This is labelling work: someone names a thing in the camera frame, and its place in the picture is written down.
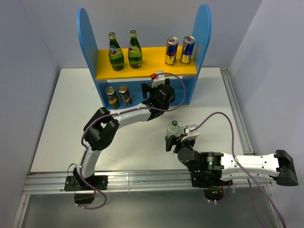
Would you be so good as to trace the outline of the clear water bottle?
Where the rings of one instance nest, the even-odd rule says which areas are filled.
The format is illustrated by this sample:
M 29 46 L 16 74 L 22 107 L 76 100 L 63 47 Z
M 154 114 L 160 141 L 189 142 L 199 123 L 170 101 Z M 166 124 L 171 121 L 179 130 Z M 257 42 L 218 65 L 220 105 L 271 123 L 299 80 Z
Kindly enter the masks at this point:
M 178 122 L 176 120 L 173 120 L 166 129 L 166 136 L 170 137 L 172 135 L 176 136 L 178 135 L 180 131 L 180 126 L 178 125 Z

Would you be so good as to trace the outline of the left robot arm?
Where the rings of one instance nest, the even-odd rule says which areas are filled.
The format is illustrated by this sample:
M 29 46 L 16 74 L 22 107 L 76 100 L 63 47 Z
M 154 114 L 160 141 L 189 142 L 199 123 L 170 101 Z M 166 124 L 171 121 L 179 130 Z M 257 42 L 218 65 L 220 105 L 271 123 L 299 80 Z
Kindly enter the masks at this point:
M 118 129 L 161 116 L 175 99 L 175 90 L 170 86 L 168 78 L 157 86 L 143 83 L 142 89 L 150 94 L 142 103 L 116 112 L 102 107 L 85 126 L 82 142 L 87 144 L 80 164 L 73 170 L 75 183 L 81 190 L 94 184 L 95 165 L 99 155 L 112 143 Z

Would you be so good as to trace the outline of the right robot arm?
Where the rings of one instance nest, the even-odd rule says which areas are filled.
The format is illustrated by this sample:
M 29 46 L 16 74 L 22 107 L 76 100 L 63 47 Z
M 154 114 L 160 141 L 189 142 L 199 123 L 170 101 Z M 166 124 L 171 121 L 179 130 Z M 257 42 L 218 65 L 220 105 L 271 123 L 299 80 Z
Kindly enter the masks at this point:
M 166 136 L 166 151 L 173 150 L 178 160 L 187 167 L 191 184 L 197 188 L 213 188 L 233 185 L 234 180 L 273 179 L 280 186 L 297 186 L 294 160 L 285 150 L 262 156 L 240 155 L 221 152 L 198 152 L 193 149 L 194 139 L 186 135 Z

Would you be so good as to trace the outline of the black can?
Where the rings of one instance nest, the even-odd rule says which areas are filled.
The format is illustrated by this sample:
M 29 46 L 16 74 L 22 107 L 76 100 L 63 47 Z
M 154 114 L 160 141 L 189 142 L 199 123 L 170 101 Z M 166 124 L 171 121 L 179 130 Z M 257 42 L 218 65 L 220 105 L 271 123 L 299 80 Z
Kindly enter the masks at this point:
M 105 89 L 104 92 L 105 92 L 105 94 L 107 96 L 109 105 L 113 109 L 118 109 L 119 108 L 119 101 L 118 101 L 115 89 L 112 86 L 108 86 Z
M 132 104 L 132 99 L 127 85 L 119 85 L 118 93 L 125 106 L 130 106 Z

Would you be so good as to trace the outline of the green glass bottle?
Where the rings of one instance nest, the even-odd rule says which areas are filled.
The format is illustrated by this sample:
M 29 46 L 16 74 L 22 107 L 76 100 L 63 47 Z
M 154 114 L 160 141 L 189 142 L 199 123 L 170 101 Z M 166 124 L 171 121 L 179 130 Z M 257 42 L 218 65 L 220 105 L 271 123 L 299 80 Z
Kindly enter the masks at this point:
M 137 32 L 130 31 L 130 42 L 128 47 L 128 61 L 131 68 L 137 69 L 142 65 L 143 53 L 139 41 L 137 39 Z
M 124 68 L 124 54 L 116 40 L 116 34 L 114 32 L 109 33 L 109 49 L 108 56 L 110 64 L 115 71 L 123 70 Z

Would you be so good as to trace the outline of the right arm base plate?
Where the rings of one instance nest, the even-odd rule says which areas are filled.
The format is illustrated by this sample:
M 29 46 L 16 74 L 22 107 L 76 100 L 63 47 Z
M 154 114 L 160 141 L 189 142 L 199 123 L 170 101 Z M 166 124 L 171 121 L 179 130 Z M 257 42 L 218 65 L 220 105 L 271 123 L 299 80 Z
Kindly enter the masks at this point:
M 204 188 L 204 189 L 216 189 L 220 186 L 232 186 L 233 181 L 221 180 L 221 174 L 208 173 L 208 172 L 191 172 L 191 184 L 192 187 Z

